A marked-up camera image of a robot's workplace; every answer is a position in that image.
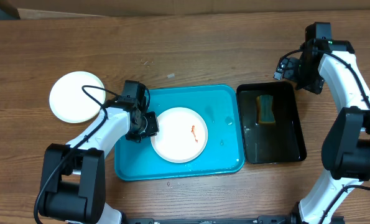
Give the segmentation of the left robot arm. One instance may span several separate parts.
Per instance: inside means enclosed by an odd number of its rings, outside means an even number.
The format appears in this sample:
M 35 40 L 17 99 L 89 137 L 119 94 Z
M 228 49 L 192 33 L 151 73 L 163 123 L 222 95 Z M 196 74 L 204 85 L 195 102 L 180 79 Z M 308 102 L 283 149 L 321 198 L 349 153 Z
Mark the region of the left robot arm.
M 67 223 L 125 223 L 122 212 L 106 203 L 105 158 L 120 138 L 141 142 L 159 131 L 149 111 L 150 91 L 127 80 L 123 92 L 99 103 L 98 117 L 75 139 L 45 150 L 34 220 Z

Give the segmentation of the yellow green sponge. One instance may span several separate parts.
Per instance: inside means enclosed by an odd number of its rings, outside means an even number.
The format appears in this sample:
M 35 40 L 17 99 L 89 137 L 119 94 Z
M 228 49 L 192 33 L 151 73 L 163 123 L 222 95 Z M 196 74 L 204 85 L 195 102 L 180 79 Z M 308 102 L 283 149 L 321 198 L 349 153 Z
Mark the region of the yellow green sponge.
M 275 118 L 273 113 L 273 96 L 260 95 L 256 98 L 257 105 L 257 123 L 274 124 Z

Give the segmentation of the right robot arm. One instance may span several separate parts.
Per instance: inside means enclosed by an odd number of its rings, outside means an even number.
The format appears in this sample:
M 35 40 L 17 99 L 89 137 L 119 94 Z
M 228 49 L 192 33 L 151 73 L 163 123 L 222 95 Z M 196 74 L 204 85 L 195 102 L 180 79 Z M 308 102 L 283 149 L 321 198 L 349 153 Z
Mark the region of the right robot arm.
M 364 186 L 370 179 L 370 90 L 351 43 L 333 39 L 329 22 L 307 26 L 297 51 L 300 58 L 289 52 L 279 59 L 274 78 L 315 94 L 327 84 L 338 116 L 322 145 L 321 176 L 280 223 L 344 223 L 334 217 L 336 209 L 354 189 L 370 191 Z

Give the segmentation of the white plate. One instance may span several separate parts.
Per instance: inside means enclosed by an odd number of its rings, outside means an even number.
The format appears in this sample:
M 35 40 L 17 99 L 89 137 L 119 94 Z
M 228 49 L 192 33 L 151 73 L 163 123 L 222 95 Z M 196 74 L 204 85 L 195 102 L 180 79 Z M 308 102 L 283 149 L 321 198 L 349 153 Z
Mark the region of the white plate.
M 106 93 L 102 81 L 84 71 L 70 72 L 53 85 L 49 105 L 53 114 L 67 123 L 82 123 L 100 111 L 98 103 L 104 103 Z
M 173 163 L 190 162 L 206 147 L 208 128 L 195 111 L 175 107 L 157 117 L 159 132 L 151 137 L 154 151 L 164 160 Z

